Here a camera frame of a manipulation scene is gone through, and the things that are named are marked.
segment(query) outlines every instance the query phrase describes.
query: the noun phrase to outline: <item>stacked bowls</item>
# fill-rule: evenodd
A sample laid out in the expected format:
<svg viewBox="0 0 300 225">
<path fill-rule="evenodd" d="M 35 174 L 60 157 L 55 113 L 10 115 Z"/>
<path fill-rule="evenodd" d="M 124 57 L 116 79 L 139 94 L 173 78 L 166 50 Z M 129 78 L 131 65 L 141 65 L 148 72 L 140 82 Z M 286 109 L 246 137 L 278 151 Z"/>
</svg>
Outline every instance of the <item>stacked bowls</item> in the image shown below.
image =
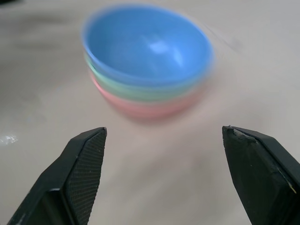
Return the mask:
<svg viewBox="0 0 300 225">
<path fill-rule="evenodd" d="M 191 106 L 213 51 L 195 25 L 146 5 L 110 7 L 82 32 L 90 76 L 103 97 L 133 117 L 158 118 Z"/>
</svg>

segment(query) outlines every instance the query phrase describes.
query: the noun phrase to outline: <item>bowl rim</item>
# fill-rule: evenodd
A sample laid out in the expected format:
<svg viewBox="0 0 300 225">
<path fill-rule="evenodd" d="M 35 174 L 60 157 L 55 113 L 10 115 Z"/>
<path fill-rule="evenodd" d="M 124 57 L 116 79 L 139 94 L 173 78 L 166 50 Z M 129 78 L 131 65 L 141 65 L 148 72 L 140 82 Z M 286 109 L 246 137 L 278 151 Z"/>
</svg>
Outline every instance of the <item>bowl rim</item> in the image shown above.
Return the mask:
<svg viewBox="0 0 300 225">
<path fill-rule="evenodd" d="M 175 78 L 171 76 L 171 77 L 162 79 L 162 78 L 153 78 L 153 77 L 152 78 L 137 77 L 137 76 L 122 72 L 120 70 L 117 70 L 117 69 L 107 65 L 103 61 L 99 60 L 90 50 L 90 45 L 88 42 L 88 37 L 89 37 L 88 31 L 89 31 L 90 27 L 94 24 L 95 21 L 105 17 L 106 15 L 108 15 L 110 13 L 113 13 L 116 10 L 120 10 L 121 8 L 122 9 L 145 8 L 145 9 L 155 10 L 160 13 L 168 14 L 172 17 L 177 17 L 178 19 L 184 20 L 187 23 L 189 23 L 192 27 L 195 28 L 195 30 L 197 32 L 199 32 L 201 34 L 201 36 L 203 37 L 203 40 L 205 42 L 205 46 L 207 48 L 207 54 L 202 58 L 201 61 L 199 61 L 199 64 L 201 64 L 201 65 L 198 66 L 198 68 L 195 69 L 194 72 L 191 72 L 187 76 L 181 76 L 181 77 L 175 77 Z M 105 9 L 102 9 L 102 10 L 99 10 L 99 11 L 93 13 L 83 26 L 83 29 L 81 32 L 81 39 L 82 39 L 82 45 L 85 49 L 85 53 L 90 57 L 90 59 L 92 61 L 95 62 L 94 66 L 102 68 L 104 71 L 106 71 L 108 73 L 108 74 L 106 74 L 108 77 L 110 77 L 111 79 L 113 79 L 115 81 L 122 82 L 124 84 L 151 87 L 151 86 L 157 86 L 157 85 L 163 86 L 163 85 L 172 85 L 172 84 L 180 83 L 187 79 L 191 79 L 194 76 L 202 76 L 203 74 L 205 74 L 205 72 L 207 70 L 209 70 L 209 68 L 211 67 L 211 65 L 213 63 L 213 58 L 214 58 L 213 57 L 214 56 L 213 48 L 212 48 L 212 45 L 211 45 L 209 39 L 204 34 L 204 32 L 200 28 L 198 28 L 191 20 L 189 20 L 185 16 L 183 16 L 179 13 L 173 12 L 169 9 L 150 5 L 150 4 L 143 4 L 143 3 L 118 4 L 118 5 L 106 7 Z"/>
<path fill-rule="evenodd" d="M 143 107 L 143 108 L 147 108 L 147 109 L 151 109 L 151 110 L 157 110 L 158 108 L 163 107 L 164 109 L 169 108 L 170 106 L 172 107 L 177 107 L 178 106 L 178 102 L 180 103 L 185 103 L 187 100 L 193 99 L 193 98 L 198 98 L 203 90 L 201 88 L 195 88 L 193 90 L 190 90 L 188 93 L 186 93 L 185 95 L 182 96 L 178 96 L 175 97 L 173 99 L 168 99 L 165 100 L 163 102 L 139 102 L 139 101 L 134 101 L 134 100 L 129 100 L 129 99 L 124 99 L 121 98 L 119 96 L 116 96 L 110 92 L 108 92 L 107 90 L 105 90 L 95 79 L 95 77 L 93 76 L 93 74 L 89 74 L 90 78 L 92 80 L 92 82 L 94 83 L 94 85 L 96 86 L 96 88 L 100 91 L 100 93 L 106 98 L 109 99 L 110 102 L 118 102 L 118 105 L 122 105 L 122 106 L 130 106 L 133 108 L 136 107 Z"/>
<path fill-rule="evenodd" d="M 186 92 L 188 92 L 190 89 L 194 88 L 188 87 L 185 89 L 181 89 L 180 91 L 173 91 L 173 92 L 168 92 L 167 94 L 165 93 L 158 93 L 158 92 L 143 92 L 142 90 L 130 90 L 130 89 L 125 89 L 125 88 L 120 88 L 118 86 L 112 85 L 111 83 L 107 83 L 104 81 L 102 78 L 99 77 L 99 73 L 94 69 L 94 68 L 89 68 L 89 71 L 94 75 L 95 79 L 99 83 L 99 85 L 105 89 L 106 91 L 112 93 L 115 96 L 118 96 L 120 98 L 125 98 L 128 100 L 133 100 L 133 101 L 141 101 L 141 102 L 153 102 L 153 101 L 165 101 L 167 99 L 172 99 L 177 96 L 180 96 Z"/>
</svg>

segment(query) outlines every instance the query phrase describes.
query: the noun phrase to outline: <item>textured gripper pad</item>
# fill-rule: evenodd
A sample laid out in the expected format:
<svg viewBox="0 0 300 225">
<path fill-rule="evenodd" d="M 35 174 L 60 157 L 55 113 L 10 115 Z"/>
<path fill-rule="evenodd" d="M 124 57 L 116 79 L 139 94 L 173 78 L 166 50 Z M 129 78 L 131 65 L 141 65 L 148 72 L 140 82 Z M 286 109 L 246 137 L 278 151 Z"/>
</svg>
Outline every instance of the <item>textured gripper pad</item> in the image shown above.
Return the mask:
<svg viewBox="0 0 300 225">
<path fill-rule="evenodd" d="M 296 185 L 255 138 L 223 127 L 225 153 L 235 189 L 253 225 L 289 225 Z"/>
<path fill-rule="evenodd" d="M 84 145 L 67 179 L 65 195 L 78 225 L 87 225 L 98 191 L 104 156 L 106 130 Z"/>
</svg>

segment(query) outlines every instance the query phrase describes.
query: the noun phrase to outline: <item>blue bowl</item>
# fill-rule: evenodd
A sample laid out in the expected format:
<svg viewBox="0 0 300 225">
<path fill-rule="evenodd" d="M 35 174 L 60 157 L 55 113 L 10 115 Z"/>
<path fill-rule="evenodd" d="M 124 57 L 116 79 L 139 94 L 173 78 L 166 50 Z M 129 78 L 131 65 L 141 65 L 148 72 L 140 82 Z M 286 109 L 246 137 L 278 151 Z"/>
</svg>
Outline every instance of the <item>blue bowl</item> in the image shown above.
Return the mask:
<svg viewBox="0 0 300 225">
<path fill-rule="evenodd" d="M 164 87 L 206 75 L 213 51 L 186 18 L 146 5 L 111 7 L 94 14 L 82 32 L 95 69 L 124 84 Z"/>
</svg>

